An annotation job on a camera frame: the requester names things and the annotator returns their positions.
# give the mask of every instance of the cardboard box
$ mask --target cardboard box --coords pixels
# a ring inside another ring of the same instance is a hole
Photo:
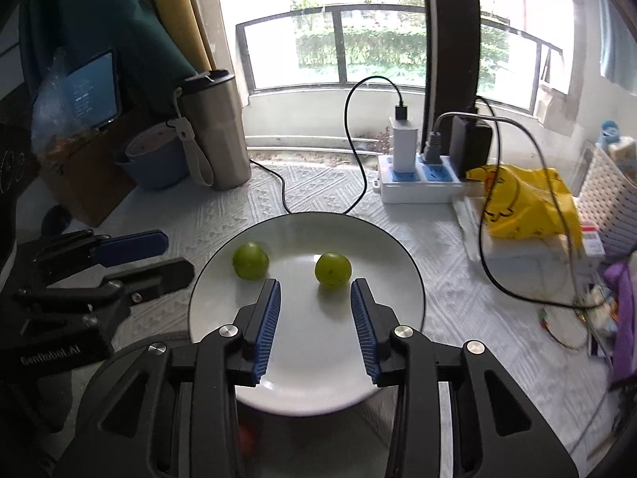
[[[113,153],[159,121],[151,111],[136,108],[111,122],[63,164],[43,166],[40,177],[74,218],[92,227],[100,226],[136,186],[115,164]]]

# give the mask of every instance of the purple cloth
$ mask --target purple cloth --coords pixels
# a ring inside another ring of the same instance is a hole
[[[619,304],[619,324],[613,351],[613,383],[635,375],[633,352],[635,351],[635,299],[628,263],[610,266],[604,272],[604,281],[612,290]]]

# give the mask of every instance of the white tablecloth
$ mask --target white tablecloth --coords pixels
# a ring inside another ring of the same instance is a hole
[[[354,168],[301,164],[273,168],[287,182],[287,202],[293,211],[338,212],[361,190],[360,174]],[[117,236],[161,229],[170,237],[170,248],[162,258],[185,257],[198,273],[235,234],[281,214],[279,181],[254,168],[246,185],[223,193],[195,186],[190,180],[161,192],[135,190],[96,231]],[[433,341],[456,346],[469,339],[484,341],[570,448],[603,395],[603,361],[558,346],[539,327],[534,306],[509,299],[489,284],[482,269],[467,259],[451,205],[383,205],[380,196],[370,190],[353,215],[388,231],[412,254],[426,288],[424,333]],[[517,271],[513,280],[518,285],[543,290],[546,298],[568,281],[566,270],[547,272],[538,265],[533,271],[536,266],[528,261],[505,265],[509,272]],[[104,273],[92,268],[76,278],[82,285],[97,285]],[[134,308],[117,332],[116,349],[156,333],[187,329],[190,291]],[[565,332],[571,329],[575,343],[584,337],[572,313],[561,313],[554,321]],[[386,438],[393,414],[391,394],[383,391],[371,398],[365,414],[374,418],[377,431]],[[605,404],[575,452],[582,475],[590,469],[586,454],[608,434],[613,415],[613,405]],[[444,437],[448,437],[445,426]],[[444,444],[442,476],[451,476],[450,462],[451,448]]]

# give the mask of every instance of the green plum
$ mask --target green plum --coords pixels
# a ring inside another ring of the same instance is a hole
[[[345,255],[327,252],[321,255],[314,266],[314,275],[325,287],[341,287],[352,276],[352,265]]]
[[[257,243],[245,243],[233,255],[233,267],[244,280],[258,280],[268,270],[268,254]]]

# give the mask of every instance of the power strip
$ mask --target power strip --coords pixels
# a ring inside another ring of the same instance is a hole
[[[425,164],[415,158],[414,172],[394,172],[391,155],[378,157],[378,179],[374,188],[383,203],[451,203],[455,196],[466,193],[465,185],[453,172],[448,156],[442,165]]]

